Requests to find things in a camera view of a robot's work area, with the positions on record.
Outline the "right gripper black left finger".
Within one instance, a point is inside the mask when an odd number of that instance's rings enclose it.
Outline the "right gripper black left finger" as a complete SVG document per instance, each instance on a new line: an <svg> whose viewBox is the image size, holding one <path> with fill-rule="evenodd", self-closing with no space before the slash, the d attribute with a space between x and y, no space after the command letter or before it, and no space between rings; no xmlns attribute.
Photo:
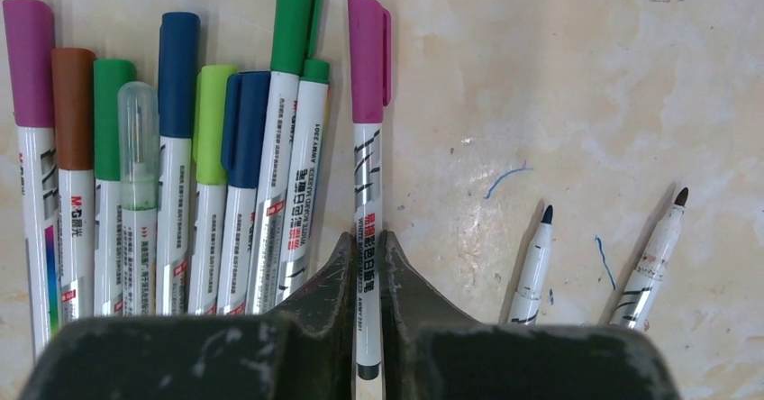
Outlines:
<svg viewBox="0 0 764 400"><path fill-rule="evenodd" d="M260 315L125 316L66 326L24 399L348 399L354 239Z"/></svg>

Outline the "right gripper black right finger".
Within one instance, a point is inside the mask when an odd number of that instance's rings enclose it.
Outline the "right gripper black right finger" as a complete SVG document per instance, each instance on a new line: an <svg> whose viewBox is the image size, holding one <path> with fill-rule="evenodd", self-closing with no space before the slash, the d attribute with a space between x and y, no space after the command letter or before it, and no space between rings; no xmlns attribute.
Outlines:
<svg viewBox="0 0 764 400"><path fill-rule="evenodd" d="M393 232L383 333L391 399L678 399L643 334L603 325L482 323L438 292Z"/></svg>

